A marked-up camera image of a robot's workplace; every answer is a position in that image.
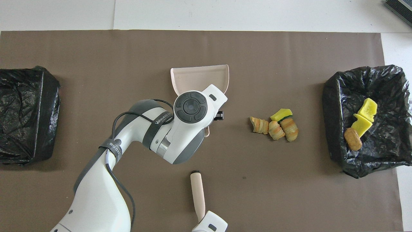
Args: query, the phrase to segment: brown paper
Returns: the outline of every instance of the brown paper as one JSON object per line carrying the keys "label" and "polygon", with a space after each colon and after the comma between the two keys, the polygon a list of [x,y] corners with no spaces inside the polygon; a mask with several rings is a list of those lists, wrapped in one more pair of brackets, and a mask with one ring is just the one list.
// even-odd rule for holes
{"label": "brown paper", "polygon": [[[119,113],[141,99],[173,102],[170,68],[217,64],[230,70],[225,119],[194,156],[171,165],[136,142],[115,166],[136,202],[132,231],[191,231],[192,170],[228,232],[402,230],[395,171],[359,180],[340,173],[321,109],[323,83],[336,71],[384,65],[379,34],[3,31],[0,43],[1,68],[41,65],[62,86],[53,156],[0,166],[0,231],[50,230]],[[250,116],[269,119],[280,108],[293,111],[294,142],[252,133]]]}

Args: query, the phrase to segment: dustpan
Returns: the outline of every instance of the dustpan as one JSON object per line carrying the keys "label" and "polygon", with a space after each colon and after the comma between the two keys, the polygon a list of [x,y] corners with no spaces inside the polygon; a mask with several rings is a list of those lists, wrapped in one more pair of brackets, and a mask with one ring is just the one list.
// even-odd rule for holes
{"label": "dustpan", "polygon": [[[188,68],[170,69],[173,89],[176,94],[191,91],[203,91],[210,84],[214,84],[223,93],[226,93],[229,86],[229,65],[213,65]],[[209,127],[205,130],[205,137],[209,136]]]}

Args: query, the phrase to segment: white table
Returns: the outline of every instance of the white table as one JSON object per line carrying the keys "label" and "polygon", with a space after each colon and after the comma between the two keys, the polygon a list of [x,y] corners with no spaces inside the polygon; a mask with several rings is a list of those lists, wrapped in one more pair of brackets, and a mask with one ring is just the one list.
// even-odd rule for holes
{"label": "white table", "polygon": [[[376,32],[385,64],[412,80],[412,28],[381,0],[0,1],[0,31],[110,29]],[[412,231],[412,168],[396,170],[403,228]]]}

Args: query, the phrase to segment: yellow pepper piece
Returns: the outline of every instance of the yellow pepper piece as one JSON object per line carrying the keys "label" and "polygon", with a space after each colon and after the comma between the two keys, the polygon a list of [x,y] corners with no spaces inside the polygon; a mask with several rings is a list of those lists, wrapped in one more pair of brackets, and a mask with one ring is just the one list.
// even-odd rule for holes
{"label": "yellow pepper piece", "polygon": [[272,121],[280,122],[287,117],[291,117],[292,111],[290,109],[280,109],[274,115],[270,116]]}
{"label": "yellow pepper piece", "polygon": [[372,99],[367,98],[363,101],[363,106],[358,111],[358,114],[366,118],[368,121],[373,122],[373,116],[376,114],[378,104]]}
{"label": "yellow pepper piece", "polygon": [[362,135],[369,130],[369,128],[372,126],[372,123],[368,121],[366,118],[362,117],[359,114],[353,114],[357,118],[356,122],[352,124],[352,128],[356,130],[358,133],[359,137],[362,137]]}

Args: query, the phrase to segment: circular button pad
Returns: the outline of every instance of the circular button pad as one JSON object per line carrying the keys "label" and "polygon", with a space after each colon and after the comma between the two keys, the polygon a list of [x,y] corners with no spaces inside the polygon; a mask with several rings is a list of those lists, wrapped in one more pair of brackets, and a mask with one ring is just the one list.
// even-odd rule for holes
{"label": "circular button pad", "polygon": [[206,115],[206,98],[199,92],[186,92],[176,100],[175,112],[183,122],[197,123]]}

